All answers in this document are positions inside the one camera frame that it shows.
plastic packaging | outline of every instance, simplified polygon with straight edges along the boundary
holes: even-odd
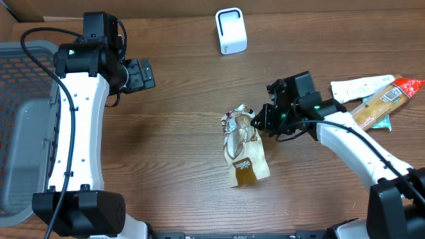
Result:
[[[231,187],[270,176],[261,137],[250,125],[254,116],[254,111],[242,104],[221,118]]]
[[[333,98],[342,104],[350,100],[371,96],[380,89],[394,82],[397,78],[401,78],[401,75],[389,74],[384,76],[372,76],[355,80],[331,82]]]
[[[351,114],[357,124],[363,130],[367,130],[407,102],[424,84],[424,80],[399,78],[373,95],[365,103],[357,106]]]
[[[362,99],[362,102],[366,102],[370,97],[368,96]],[[371,129],[380,129],[380,128],[388,128],[390,131],[392,131],[391,122],[390,122],[390,115],[386,115],[382,120],[378,121],[376,124],[372,125]]]

white container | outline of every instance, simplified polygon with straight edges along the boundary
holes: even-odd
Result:
[[[246,50],[248,40],[242,11],[237,8],[223,9],[215,15],[221,54],[233,54]]]

cable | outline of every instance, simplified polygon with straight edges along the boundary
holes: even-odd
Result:
[[[348,132],[356,135],[359,139],[361,139],[364,143],[366,143],[367,146],[369,146],[369,148],[373,151],[373,153],[375,153],[378,158],[385,164],[385,166],[387,166],[395,175],[397,175],[397,177],[412,191],[413,193],[413,197],[414,199],[416,199],[422,206],[422,208],[425,208],[425,199],[424,197],[404,178],[403,175],[401,175],[400,172],[397,171],[397,169],[395,169],[392,164],[386,160],[384,158],[384,156],[381,155],[381,153],[379,153],[378,149],[376,149],[371,142],[369,142],[369,140],[367,140],[365,137],[363,137],[363,135],[361,135],[360,133],[358,133],[357,131],[355,131],[353,128],[351,127],[347,127],[344,125],[341,125],[339,123],[334,123],[334,122],[330,122],[330,121],[324,121],[324,120],[303,120],[303,121],[299,121],[296,123],[291,123],[289,125],[287,125],[284,129],[289,129],[293,126],[297,126],[301,123],[324,123],[327,125],[332,125],[332,126],[336,126],[339,127],[341,129],[347,130]]]
[[[46,72],[56,83],[58,83],[58,85],[64,91],[64,93],[66,95],[66,98],[68,99],[69,106],[70,106],[71,132],[70,132],[70,141],[69,141],[68,162],[66,164],[66,172],[64,174],[65,175],[65,178],[64,178],[64,185],[62,187],[62,192],[60,193],[60,197],[59,197],[58,203],[56,205],[56,208],[54,209],[52,218],[50,220],[50,223],[48,224],[48,228],[47,228],[46,234],[44,236],[44,239],[47,239],[47,238],[50,237],[50,234],[52,233],[54,222],[56,221],[56,219],[58,217],[58,214],[59,214],[59,211],[62,208],[63,200],[64,200],[64,197],[65,197],[65,192],[66,192],[66,189],[68,188],[68,183],[69,183],[69,178],[70,178],[70,173],[71,173],[71,165],[72,165],[72,154],[74,153],[74,143],[75,143],[75,111],[74,111],[75,107],[74,107],[74,102],[72,101],[72,97],[71,97],[68,89],[66,89],[66,86],[62,83],[61,80],[59,80],[58,76],[56,76],[53,72],[51,72],[46,66],[44,66],[43,64],[41,64],[41,62],[39,62],[29,52],[28,48],[25,46],[25,38],[29,34],[31,34],[33,32],[37,32],[37,31],[56,31],[56,32],[60,32],[60,33],[71,34],[71,35],[74,35],[76,37],[81,37],[81,35],[78,34],[78,33],[74,33],[72,31],[67,31],[67,30],[53,28],[53,27],[38,27],[38,28],[27,30],[21,36],[21,47],[22,47],[22,50],[25,52],[25,54],[31,60],[33,60],[33,62],[37,66],[39,66],[40,68],[42,68],[42,70],[44,70],[44,72]]]
[[[301,136],[301,135],[303,135],[305,133],[307,133],[307,130],[301,131],[301,132],[297,133],[296,135],[294,135],[292,137],[285,138],[285,139],[279,139],[279,136],[280,135],[277,135],[276,136],[276,141],[277,142],[285,142],[285,141],[293,140],[293,139],[296,139],[296,138],[298,138],[299,136]]]
[[[117,99],[116,99],[115,103],[111,106],[109,106],[109,105],[105,105],[105,106],[110,107],[110,108],[116,107],[120,103],[120,100],[121,100],[121,92],[117,92]]]
[[[122,47],[122,51],[120,52],[120,54],[118,55],[118,59],[124,59],[124,57],[126,56],[126,52],[127,52],[127,32],[126,32],[126,28],[124,27],[124,24],[117,19],[118,24],[120,24],[120,27],[122,29],[122,32],[124,33],[124,44]]]

brown label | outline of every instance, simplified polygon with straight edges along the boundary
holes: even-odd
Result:
[[[252,169],[252,162],[249,158],[246,157],[237,162],[234,162],[233,166],[236,169],[236,179],[238,180],[238,185],[253,183],[257,180],[254,170]]]

gray plastic basket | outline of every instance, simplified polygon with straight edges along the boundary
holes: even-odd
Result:
[[[54,71],[57,46],[27,42],[30,52]],[[46,189],[56,152],[58,85],[22,51],[0,43],[0,226],[32,215],[33,193]]]

